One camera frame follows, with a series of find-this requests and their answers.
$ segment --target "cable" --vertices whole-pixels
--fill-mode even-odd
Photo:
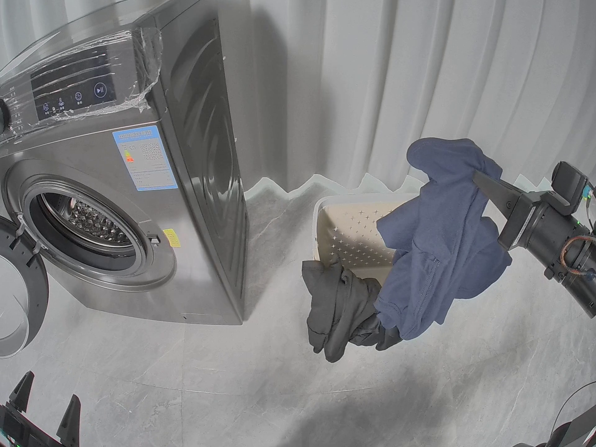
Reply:
[[[570,395],[570,397],[567,398],[567,400],[565,402],[563,402],[563,405],[561,406],[561,408],[559,409],[559,413],[557,414],[557,416],[555,417],[555,422],[553,423],[553,428],[551,429],[551,435],[553,435],[553,432],[555,432],[555,426],[557,425],[557,420],[558,417],[561,415],[562,409],[563,407],[565,407],[565,405],[569,402],[569,400],[575,396],[578,392],[580,392],[583,388],[588,387],[590,384],[596,384],[596,381],[592,381],[591,383],[588,384],[584,384],[582,387],[580,387],[577,391],[575,391],[573,394]]]
[[[585,240],[586,242],[596,244],[596,237],[593,235],[577,235],[575,237],[571,237],[562,246],[561,255],[559,256],[559,261],[561,262],[561,265],[563,266],[563,268],[565,268],[569,273],[573,273],[574,275],[585,276],[591,272],[587,271],[587,270],[578,270],[577,268],[571,268],[570,266],[567,265],[567,262],[565,262],[565,255],[567,255],[567,251],[569,250],[571,244],[573,242],[576,242],[577,240]]]
[[[594,194],[594,187],[590,185],[590,193],[586,197],[586,215],[588,216],[588,223],[590,224],[590,228],[592,229],[592,233],[594,233],[594,224],[592,223],[592,219],[590,218],[590,201],[592,200],[592,195]]]

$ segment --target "washing machine door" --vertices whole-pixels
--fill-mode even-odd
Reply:
[[[0,217],[0,358],[27,346],[48,308],[48,273],[35,242]]]

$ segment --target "control panel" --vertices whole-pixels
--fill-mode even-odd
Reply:
[[[112,71],[108,48],[93,47],[32,73],[31,88],[39,120],[115,101]]]
[[[67,121],[59,118],[63,113],[74,123],[77,116],[96,114],[96,109],[118,106],[138,95],[137,71],[144,63],[137,60],[142,54],[135,51],[136,38],[132,33],[71,53],[56,48],[55,56],[0,80],[0,147],[9,139],[59,126]],[[50,48],[44,51],[51,55]]]

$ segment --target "qr code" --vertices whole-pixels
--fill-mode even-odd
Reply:
[[[163,159],[159,142],[149,142],[148,144],[140,144],[139,146],[145,160]]]

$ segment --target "front-load washing machine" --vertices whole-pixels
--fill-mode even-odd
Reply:
[[[0,356],[39,331],[46,270],[89,308],[242,323],[248,219],[216,3],[118,2],[3,71],[0,265],[17,309]]]

